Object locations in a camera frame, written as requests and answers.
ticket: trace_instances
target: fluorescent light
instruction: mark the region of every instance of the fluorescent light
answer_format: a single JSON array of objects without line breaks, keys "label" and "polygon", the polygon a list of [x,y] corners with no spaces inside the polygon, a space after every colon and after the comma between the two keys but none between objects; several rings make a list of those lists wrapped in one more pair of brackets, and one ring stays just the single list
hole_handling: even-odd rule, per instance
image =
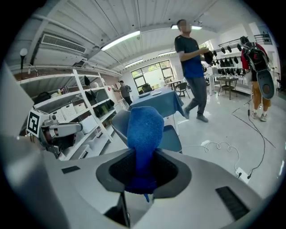
[{"label": "fluorescent light", "polygon": [[140,34],[140,30],[135,31],[135,32],[133,32],[133,33],[131,33],[131,34],[127,34],[127,35],[125,35],[125,36],[123,36],[123,37],[120,37],[120,38],[116,39],[115,41],[112,41],[111,43],[109,43],[109,44],[107,44],[107,45],[104,45],[104,46],[101,48],[101,50],[102,50],[102,51],[108,50],[108,49],[111,48],[112,46],[117,45],[118,43],[120,43],[120,42],[122,42],[122,41],[125,41],[125,40],[127,40],[127,39],[129,39],[129,38],[138,36],[139,34]]},{"label": "fluorescent light", "polygon": [[161,53],[161,54],[158,55],[158,57],[159,57],[159,56],[162,56],[162,55],[173,54],[173,53],[176,53],[176,51]]},{"label": "fluorescent light", "polygon": [[[172,26],[171,26],[171,29],[177,30],[177,29],[178,29],[178,26],[177,26],[177,25],[172,25]],[[201,27],[201,26],[192,25],[192,29],[193,29],[193,30],[200,30],[200,29],[202,29],[202,27]]]},{"label": "fluorescent light", "polygon": [[192,25],[192,29],[193,30],[200,30],[200,29],[202,29],[202,27],[201,26]]},{"label": "fluorescent light", "polygon": [[126,67],[126,68],[127,68],[127,67],[130,67],[131,65],[138,64],[138,63],[140,63],[140,62],[142,62],[142,61],[143,61],[143,59],[137,60],[137,61],[135,61],[135,62],[133,62],[133,63],[130,63],[130,64],[126,65],[125,67]]}]

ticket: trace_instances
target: blue tablecloth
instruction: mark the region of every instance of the blue tablecloth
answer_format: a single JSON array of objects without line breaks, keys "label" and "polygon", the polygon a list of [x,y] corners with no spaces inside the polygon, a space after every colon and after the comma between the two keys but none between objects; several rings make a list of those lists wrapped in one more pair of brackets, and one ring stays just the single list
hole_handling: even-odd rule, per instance
[{"label": "blue tablecloth", "polygon": [[[151,95],[152,93],[159,91],[162,93],[158,95]],[[181,115],[184,116],[182,105],[184,105],[184,103],[175,91],[172,91],[170,88],[163,87],[151,91],[150,95],[135,99],[129,106],[129,110],[131,110],[133,107],[152,106],[164,118],[174,114],[176,111],[179,111]]]}]

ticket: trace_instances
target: power cord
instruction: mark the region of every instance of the power cord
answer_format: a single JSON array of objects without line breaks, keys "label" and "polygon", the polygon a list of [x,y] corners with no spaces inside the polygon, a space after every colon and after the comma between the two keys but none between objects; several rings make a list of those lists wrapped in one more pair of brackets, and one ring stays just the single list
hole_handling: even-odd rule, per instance
[{"label": "power cord", "polygon": [[264,155],[265,155],[265,139],[264,139],[263,135],[260,133],[260,131],[258,130],[258,128],[255,126],[255,124],[250,120],[250,101],[249,101],[249,104],[248,104],[248,119],[249,119],[249,121],[253,124],[253,126],[256,128],[257,132],[261,135],[261,137],[262,137],[262,139],[263,139],[264,149],[263,149],[262,160],[260,161],[260,163],[259,163],[259,165],[258,165],[257,167],[255,167],[255,168],[253,168],[253,169],[251,170],[251,172],[250,172],[250,174],[248,175],[247,179],[250,179],[250,178],[251,178],[251,175],[252,175],[252,172],[253,172],[255,169],[257,169],[257,168],[261,165],[261,163],[262,163],[262,161],[263,161],[263,159],[264,159]]},{"label": "power cord", "polygon": [[230,144],[229,144],[228,142],[226,142],[226,141],[221,141],[221,142],[219,142],[219,143],[210,141],[209,143],[206,144],[206,146],[204,146],[204,145],[185,145],[185,146],[182,146],[182,147],[203,147],[203,148],[205,148],[205,152],[206,152],[206,153],[209,153],[210,150],[208,149],[208,145],[209,145],[210,143],[215,143],[215,144],[216,144],[216,148],[217,148],[217,149],[221,149],[220,144],[223,143],[223,142],[225,142],[225,143],[228,145],[228,147],[227,147],[227,151],[228,151],[228,152],[231,152],[232,148],[235,148],[236,151],[237,151],[238,160],[237,160],[237,162],[236,162],[235,165],[234,165],[235,171],[237,171],[237,167],[236,167],[236,166],[237,166],[238,162],[240,161],[240,153],[238,152],[238,149],[237,149],[235,146],[230,145]]}]

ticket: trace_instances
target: air conditioner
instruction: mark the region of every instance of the air conditioner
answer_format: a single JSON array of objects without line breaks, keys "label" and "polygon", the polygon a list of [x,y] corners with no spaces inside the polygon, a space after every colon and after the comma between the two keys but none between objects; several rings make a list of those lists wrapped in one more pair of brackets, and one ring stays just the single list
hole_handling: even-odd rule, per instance
[{"label": "air conditioner", "polygon": [[53,45],[53,46],[57,46],[57,47],[62,47],[62,48],[67,48],[73,51],[77,51],[80,53],[85,53],[86,48],[78,45],[74,42],[68,41],[66,39],[63,38],[59,38],[53,35],[49,35],[49,34],[44,34],[41,44],[46,44],[46,45]]}]

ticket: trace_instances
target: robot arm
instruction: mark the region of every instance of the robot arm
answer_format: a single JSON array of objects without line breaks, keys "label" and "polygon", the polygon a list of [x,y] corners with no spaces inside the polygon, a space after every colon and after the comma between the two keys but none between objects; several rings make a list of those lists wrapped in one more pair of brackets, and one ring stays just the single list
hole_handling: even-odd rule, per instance
[{"label": "robot arm", "polygon": [[47,151],[56,158],[60,153],[73,146],[75,134],[82,130],[80,123],[59,123],[55,115],[31,110],[27,122],[27,132],[36,136]]}]

